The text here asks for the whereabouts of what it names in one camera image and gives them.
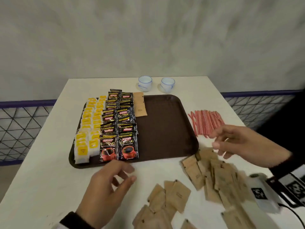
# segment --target white table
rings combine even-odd
[[[153,78],[153,88],[145,95],[162,94]],[[187,113],[194,110],[218,111],[227,124],[244,125],[208,77],[174,77],[171,94],[180,98]],[[90,178],[100,168],[75,169],[68,161],[81,112],[89,97],[106,95],[110,88],[136,92],[137,78],[69,79],[35,143],[22,163],[0,204],[0,228],[51,228],[68,212],[75,211]],[[211,139],[199,136],[200,146],[211,146]],[[122,206],[106,228],[133,228],[132,220],[156,183],[180,180],[192,190],[184,214],[176,213],[173,228],[180,228],[185,218],[200,228],[227,228],[220,213],[221,205],[205,201],[204,192],[196,191],[178,164],[181,158],[134,163],[138,179],[129,190]],[[234,163],[247,174],[266,173],[260,168],[233,156]],[[305,219],[303,209],[296,210]],[[281,228],[301,228],[287,210],[272,218]]]

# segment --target concrete wall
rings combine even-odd
[[[304,61],[304,0],[0,0],[0,101],[56,99],[84,77],[298,89]]]

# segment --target brown tray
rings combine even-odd
[[[144,101],[147,116],[136,118],[139,159],[130,162],[185,157],[198,151],[198,140],[177,96],[144,96]],[[78,169],[105,165],[99,163],[99,156],[90,157],[89,163],[75,164],[74,141],[69,162]]]

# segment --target white porcelain teacup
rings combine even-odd
[[[150,76],[141,76],[138,81],[138,87],[142,92],[148,92],[151,90],[153,79]]]
[[[160,87],[161,87],[163,92],[171,93],[174,85],[175,85],[175,80],[174,79],[165,77],[161,80]]]

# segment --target hand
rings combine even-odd
[[[128,177],[126,174],[134,171],[128,163],[117,160],[109,162],[92,176],[76,213],[95,229],[104,227],[112,219],[125,194],[137,179],[136,176]],[[124,181],[119,184],[115,175]]]
[[[212,143],[213,149],[219,150],[219,156],[225,153],[224,159],[237,154],[260,167],[272,168],[292,155],[290,151],[247,127],[222,125],[209,137],[216,138]]]

